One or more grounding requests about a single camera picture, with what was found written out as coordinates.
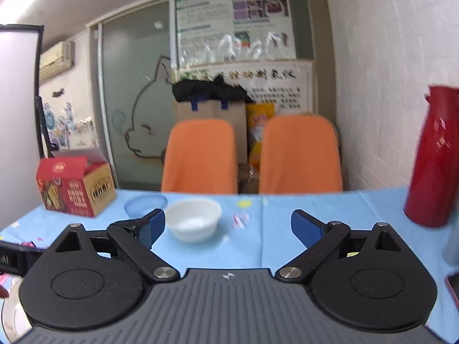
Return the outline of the grey-blue tumbler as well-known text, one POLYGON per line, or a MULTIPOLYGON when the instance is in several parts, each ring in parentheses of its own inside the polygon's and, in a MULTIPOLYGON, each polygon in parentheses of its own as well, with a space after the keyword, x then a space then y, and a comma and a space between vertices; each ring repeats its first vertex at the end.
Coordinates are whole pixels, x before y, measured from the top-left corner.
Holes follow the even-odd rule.
POLYGON ((450 265, 459 264, 459 224, 456 221, 450 230, 450 236, 443 250, 443 259, 450 265))

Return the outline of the yellow snack bag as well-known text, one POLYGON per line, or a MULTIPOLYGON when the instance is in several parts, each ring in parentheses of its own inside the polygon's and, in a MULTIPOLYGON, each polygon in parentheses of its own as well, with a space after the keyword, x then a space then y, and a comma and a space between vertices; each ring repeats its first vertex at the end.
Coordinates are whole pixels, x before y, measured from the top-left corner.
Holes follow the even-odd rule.
POLYGON ((247 132, 249 142, 248 163, 258 171, 264 127, 275 115, 274 103, 249 103, 246 105, 247 132))

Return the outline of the red snack box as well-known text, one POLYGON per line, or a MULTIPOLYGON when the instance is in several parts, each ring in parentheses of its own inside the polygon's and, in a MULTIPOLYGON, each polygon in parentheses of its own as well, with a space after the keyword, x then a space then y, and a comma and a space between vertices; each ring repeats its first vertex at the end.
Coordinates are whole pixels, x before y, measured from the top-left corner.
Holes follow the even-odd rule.
POLYGON ((47 210, 94 218, 116 199, 110 164, 99 148, 41 159, 36 184, 47 210))

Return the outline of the black cloth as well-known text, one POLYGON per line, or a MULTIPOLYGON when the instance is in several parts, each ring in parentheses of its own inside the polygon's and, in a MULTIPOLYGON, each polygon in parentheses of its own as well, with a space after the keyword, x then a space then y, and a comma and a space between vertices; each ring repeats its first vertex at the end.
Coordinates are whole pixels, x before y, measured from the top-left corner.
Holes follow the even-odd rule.
POLYGON ((172 90, 178 103, 206 100, 254 102, 243 87, 225 83, 221 75, 217 75, 212 81, 182 80, 174 84, 172 90))

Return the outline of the smartphone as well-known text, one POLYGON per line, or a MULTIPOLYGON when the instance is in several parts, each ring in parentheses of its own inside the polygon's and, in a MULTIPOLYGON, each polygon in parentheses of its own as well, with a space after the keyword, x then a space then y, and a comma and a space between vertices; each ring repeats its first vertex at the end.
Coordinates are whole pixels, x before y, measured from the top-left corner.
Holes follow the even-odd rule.
POLYGON ((452 299, 455 302, 457 309, 459 309, 459 273, 447 276, 445 279, 445 284, 452 299))

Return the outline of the red thermos jug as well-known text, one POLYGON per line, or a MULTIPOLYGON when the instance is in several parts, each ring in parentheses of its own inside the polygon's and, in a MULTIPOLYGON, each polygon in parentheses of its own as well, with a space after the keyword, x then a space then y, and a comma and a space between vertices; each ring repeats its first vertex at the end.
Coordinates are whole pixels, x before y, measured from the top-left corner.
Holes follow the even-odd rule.
POLYGON ((449 220, 458 192, 458 89, 431 85, 404 213, 439 228, 449 220))

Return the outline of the white ceramic bowl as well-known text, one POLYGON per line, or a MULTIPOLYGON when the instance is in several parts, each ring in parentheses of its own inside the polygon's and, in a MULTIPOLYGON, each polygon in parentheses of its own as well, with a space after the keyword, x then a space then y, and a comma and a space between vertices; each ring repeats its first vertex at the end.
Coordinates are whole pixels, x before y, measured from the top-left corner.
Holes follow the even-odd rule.
POLYGON ((165 210, 166 226, 173 236, 184 243, 201 243, 217 231, 223 210, 209 198, 178 200, 165 210))

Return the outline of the upper wall poster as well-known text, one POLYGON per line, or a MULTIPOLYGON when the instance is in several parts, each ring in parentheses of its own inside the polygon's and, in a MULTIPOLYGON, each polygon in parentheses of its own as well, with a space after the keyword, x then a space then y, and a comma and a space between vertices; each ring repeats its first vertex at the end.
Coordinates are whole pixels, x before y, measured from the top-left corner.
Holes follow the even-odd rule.
POLYGON ((181 69, 296 58, 289 0, 175 0, 175 11, 181 69))

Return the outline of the air conditioner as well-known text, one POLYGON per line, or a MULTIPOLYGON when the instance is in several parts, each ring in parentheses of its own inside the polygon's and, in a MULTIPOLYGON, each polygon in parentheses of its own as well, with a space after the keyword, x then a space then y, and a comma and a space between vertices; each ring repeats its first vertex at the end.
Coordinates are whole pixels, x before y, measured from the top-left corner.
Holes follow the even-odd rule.
POLYGON ((39 84, 68 71, 75 64, 75 43, 61 41, 40 55, 39 84))

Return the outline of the blue plastic bowl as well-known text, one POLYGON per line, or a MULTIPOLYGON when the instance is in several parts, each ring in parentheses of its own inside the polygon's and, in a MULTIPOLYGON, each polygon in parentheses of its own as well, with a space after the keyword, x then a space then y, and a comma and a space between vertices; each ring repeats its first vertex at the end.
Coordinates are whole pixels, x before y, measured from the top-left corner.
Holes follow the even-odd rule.
POLYGON ((142 218, 155 209, 165 209, 168 204, 166 196, 150 193, 135 196, 128 200, 124 209, 129 218, 142 218))

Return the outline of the left orange chair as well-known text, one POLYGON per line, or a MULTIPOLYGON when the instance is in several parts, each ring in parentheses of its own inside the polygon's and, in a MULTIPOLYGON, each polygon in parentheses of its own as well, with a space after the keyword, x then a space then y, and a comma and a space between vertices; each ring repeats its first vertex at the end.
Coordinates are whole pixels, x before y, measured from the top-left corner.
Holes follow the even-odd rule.
POLYGON ((231 194, 238 191, 236 138, 225 120, 185 120, 170 132, 161 190, 231 194))

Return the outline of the right orange chair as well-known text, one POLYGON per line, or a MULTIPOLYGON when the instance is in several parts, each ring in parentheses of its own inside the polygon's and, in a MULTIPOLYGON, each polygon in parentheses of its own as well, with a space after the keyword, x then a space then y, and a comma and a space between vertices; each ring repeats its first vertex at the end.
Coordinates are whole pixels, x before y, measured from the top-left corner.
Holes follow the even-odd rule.
POLYGON ((316 114, 269 120, 260 151, 260 194, 323 194, 342 190, 339 142, 330 120, 316 114))

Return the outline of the white brown-rimmed plate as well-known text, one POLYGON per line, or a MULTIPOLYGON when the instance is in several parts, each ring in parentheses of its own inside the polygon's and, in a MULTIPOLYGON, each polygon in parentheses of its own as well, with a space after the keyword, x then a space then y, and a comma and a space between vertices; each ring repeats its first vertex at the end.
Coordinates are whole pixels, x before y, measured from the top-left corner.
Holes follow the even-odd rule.
POLYGON ((5 332, 5 337, 10 343, 15 343, 32 329, 20 302, 19 289, 21 283, 22 279, 20 277, 12 279, 9 297, 6 298, 1 306, 1 326, 5 332))

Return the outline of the orange chair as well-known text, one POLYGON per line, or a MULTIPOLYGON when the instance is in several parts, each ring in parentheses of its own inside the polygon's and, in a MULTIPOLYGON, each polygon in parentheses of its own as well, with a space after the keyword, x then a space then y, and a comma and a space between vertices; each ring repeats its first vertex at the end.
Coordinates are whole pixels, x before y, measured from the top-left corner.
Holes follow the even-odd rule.
POLYGON ((260 194, 323 194, 342 190, 339 142, 330 120, 316 114, 269 120, 260 151, 260 194))
POLYGON ((231 194, 238 191, 236 138, 225 120, 185 120, 170 132, 161 190, 231 194))

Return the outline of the blue cartoon tablecloth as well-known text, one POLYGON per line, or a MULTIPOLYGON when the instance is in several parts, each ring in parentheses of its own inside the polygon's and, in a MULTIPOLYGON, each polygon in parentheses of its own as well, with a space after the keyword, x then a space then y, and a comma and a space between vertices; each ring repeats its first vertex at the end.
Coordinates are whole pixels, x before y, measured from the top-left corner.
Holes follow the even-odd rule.
POLYGON ((328 222, 340 220, 356 230, 387 222, 423 262, 437 284, 438 297, 428 327, 448 343, 458 340, 458 309, 445 279, 458 268, 445 263, 442 251, 451 226, 423 228, 403 212, 404 188, 299 196, 215 196, 223 209, 215 236, 203 244, 184 244, 164 231, 153 251, 181 273, 188 268, 276 271, 300 254, 304 245, 291 232, 290 217, 302 209, 328 222))

